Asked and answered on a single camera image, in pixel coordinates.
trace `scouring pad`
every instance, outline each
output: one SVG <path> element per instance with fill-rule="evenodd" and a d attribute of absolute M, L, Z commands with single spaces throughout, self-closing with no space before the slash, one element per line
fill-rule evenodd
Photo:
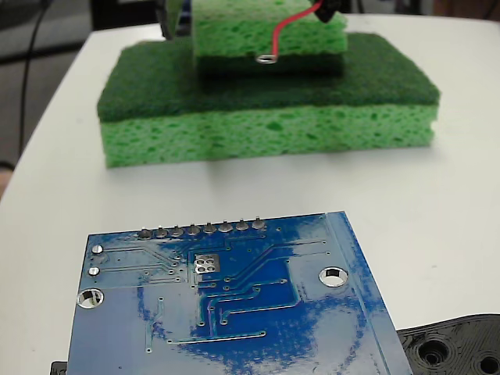
<path fill-rule="evenodd" d="M 270 53 L 274 27 L 304 11 L 304 0 L 194 1 L 193 43 L 203 77 L 277 73 L 341 74 L 340 53 L 347 50 L 347 20 L 340 13 L 329 23 L 314 14 L 286 26 L 280 36 L 280 63 L 261 65 L 255 57 Z"/>
<path fill-rule="evenodd" d="M 98 104 L 108 166 L 430 144 L 439 91 L 380 36 L 348 36 L 342 77 L 218 84 L 191 42 L 123 51 Z"/>

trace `white table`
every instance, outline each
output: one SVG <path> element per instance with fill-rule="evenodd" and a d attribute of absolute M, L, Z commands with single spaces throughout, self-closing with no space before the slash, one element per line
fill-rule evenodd
<path fill-rule="evenodd" d="M 397 329 L 500 313 L 500 24 L 353 16 L 442 90 L 431 148 L 107 170 L 96 104 L 120 50 L 91 35 L 0 203 L 0 373 L 66 360 L 87 235 L 345 210 Z"/>

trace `green sponge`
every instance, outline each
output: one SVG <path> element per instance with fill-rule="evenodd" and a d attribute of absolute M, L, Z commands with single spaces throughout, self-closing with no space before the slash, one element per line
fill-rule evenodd
<path fill-rule="evenodd" d="M 343 77 L 217 84 L 188 38 L 124 50 L 98 104 L 107 165 L 429 145 L 438 89 L 382 37 L 348 43 Z"/>
<path fill-rule="evenodd" d="M 311 14 L 289 24 L 280 35 L 280 63 L 255 63 L 256 56 L 271 53 L 274 27 L 308 6 L 305 0 L 193 1 L 194 51 L 199 73 L 341 73 L 338 54 L 347 50 L 347 20 L 340 13 L 329 23 L 321 23 Z"/>

